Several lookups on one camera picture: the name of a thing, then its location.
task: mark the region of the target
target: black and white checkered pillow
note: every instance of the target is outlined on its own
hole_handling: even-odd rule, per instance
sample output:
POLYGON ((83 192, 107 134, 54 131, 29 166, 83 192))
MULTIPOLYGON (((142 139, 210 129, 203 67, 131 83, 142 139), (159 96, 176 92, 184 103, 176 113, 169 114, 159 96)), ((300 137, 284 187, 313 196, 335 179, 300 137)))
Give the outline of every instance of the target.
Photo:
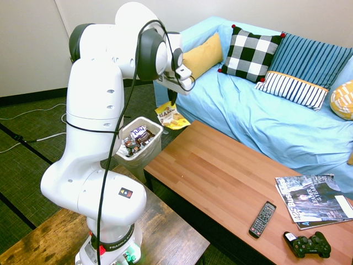
POLYGON ((220 72, 259 82, 265 77, 281 39, 254 35, 233 25, 231 46, 220 72))

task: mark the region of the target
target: remote control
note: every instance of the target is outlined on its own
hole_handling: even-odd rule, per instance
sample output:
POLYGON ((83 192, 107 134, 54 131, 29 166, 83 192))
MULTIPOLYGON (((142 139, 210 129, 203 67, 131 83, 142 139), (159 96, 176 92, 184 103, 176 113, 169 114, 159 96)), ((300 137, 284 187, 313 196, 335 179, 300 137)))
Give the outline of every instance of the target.
POLYGON ((331 246, 325 236, 319 231, 309 238, 305 236, 296 237, 289 232, 285 232, 283 236, 294 255, 298 258, 305 257, 305 254, 319 254, 321 258, 330 257, 331 246))
POLYGON ((269 223, 271 217, 273 216, 276 210, 276 206, 267 201, 264 207, 261 209, 258 217, 254 221, 253 225, 249 229, 249 233, 258 239, 263 233, 266 225, 269 223))

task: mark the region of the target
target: magazine cover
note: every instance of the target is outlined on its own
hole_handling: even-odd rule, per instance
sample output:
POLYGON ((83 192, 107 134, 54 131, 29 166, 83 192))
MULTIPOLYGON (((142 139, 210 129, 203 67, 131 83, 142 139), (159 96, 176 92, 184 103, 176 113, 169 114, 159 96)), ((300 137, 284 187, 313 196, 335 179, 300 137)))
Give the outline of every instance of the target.
POLYGON ((333 174, 280 177, 276 183, 294 222, 353 218, 353 209, 333 174))

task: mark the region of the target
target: rustic wooden table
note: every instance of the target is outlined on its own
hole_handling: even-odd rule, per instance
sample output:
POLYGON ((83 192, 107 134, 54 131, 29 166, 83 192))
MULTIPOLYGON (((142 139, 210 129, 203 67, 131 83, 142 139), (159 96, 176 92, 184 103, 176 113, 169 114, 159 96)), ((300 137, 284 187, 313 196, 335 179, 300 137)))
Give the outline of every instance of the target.
MULTIPOLYGON (((113 171, 134 178, 121 165, 113 171)), ((138 264, 195 264, 210 243, 149 189, 146 192, 146 208, 137 221, 143 232, 138 264)), ((61 209, 3 253, 0 264, 73 265, 88 233, 85 216, 61 209)))
POLYGON ((300 231, 275 187, 275 177, 300 174, 198 121, 145 170, 275 264, 352 264, 353 221, 300 231), (248 231, 267 200, 277 209, 255 239, 248 231), (307 237, 321 231, 332 247, 330 258, 296 258, 283 238, 285 231, 307 237))

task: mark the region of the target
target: candy wrapper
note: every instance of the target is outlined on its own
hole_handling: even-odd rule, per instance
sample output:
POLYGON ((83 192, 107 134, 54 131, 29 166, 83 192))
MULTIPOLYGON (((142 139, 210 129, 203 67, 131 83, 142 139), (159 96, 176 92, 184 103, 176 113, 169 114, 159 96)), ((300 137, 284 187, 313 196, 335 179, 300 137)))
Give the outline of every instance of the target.
POLYGON ((155 110, 160 123, 172 130, 179 130, 190 125, 188 120, 186 120, 176 108, 177 106, 175 104, 172 106, 169 101, 155 110))
POLYGON ((139 152, 155 135, 147 130, 146 126, 139 126, 130 132, 130 136, 123 139, 119 152, 127 157, 131 157, 134 153, 139 152))

